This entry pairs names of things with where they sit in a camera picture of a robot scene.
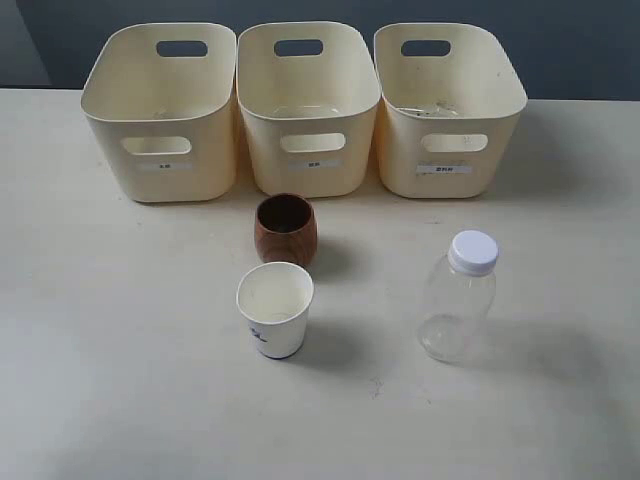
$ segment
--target wooden cup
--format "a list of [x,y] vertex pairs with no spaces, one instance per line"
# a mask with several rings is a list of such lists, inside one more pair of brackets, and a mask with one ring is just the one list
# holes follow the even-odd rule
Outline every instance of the wooden cup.
[[263,262],[289,262],[306,267],[318,248],[313,207],[291,193],[267,198],[256,210],[254,240]]

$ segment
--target table surface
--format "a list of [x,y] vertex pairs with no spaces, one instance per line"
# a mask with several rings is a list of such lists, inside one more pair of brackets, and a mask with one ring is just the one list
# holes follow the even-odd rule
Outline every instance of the table surface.
[[[246,159],[217,200],[137,204],[79,100],[0,91],[2,478],[640,478],[639,103],[531,101],[476,199],[397,197],[371,162],[314,200],[307,339],[272,361],[235,307]],[[412,325],[467,228],[501,258],[454,367]]]

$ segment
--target cream plastic storage bin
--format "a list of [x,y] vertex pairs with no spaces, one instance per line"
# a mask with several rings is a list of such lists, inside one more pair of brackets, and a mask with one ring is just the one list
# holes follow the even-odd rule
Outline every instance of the cream plastic storage bin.
[[231,187],[235,55],[235,34],[209,23],[134,25],[107,40],[81,104],[130,198],[209,200]]
[[333,22],[250,28],[239,38],[236,81],[260,189],[328,197],[360,185],[380,87],[357,30]]
[[498,40],[471,25],[407,23],[378,30],[374,50],[386,187],[412,198],[482,193],[527,103]]

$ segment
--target white paper cup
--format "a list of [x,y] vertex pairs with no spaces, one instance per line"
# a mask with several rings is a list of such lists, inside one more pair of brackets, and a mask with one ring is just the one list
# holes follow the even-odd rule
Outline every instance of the white paper cup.
[[269,358],[296,353],[304,340],[313,280],[287,262],[271,262],[250,270],[238,285],[236,304],[249,321],[256,348]]

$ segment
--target clear plastic bottle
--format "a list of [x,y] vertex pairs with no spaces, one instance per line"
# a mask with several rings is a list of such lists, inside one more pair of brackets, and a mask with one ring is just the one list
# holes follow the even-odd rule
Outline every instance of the clear plastic bottle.
[[427,280],[417,330],[427,353],[443,362],[460,359],[496,292],[498,245],[476,230],[458,233]]

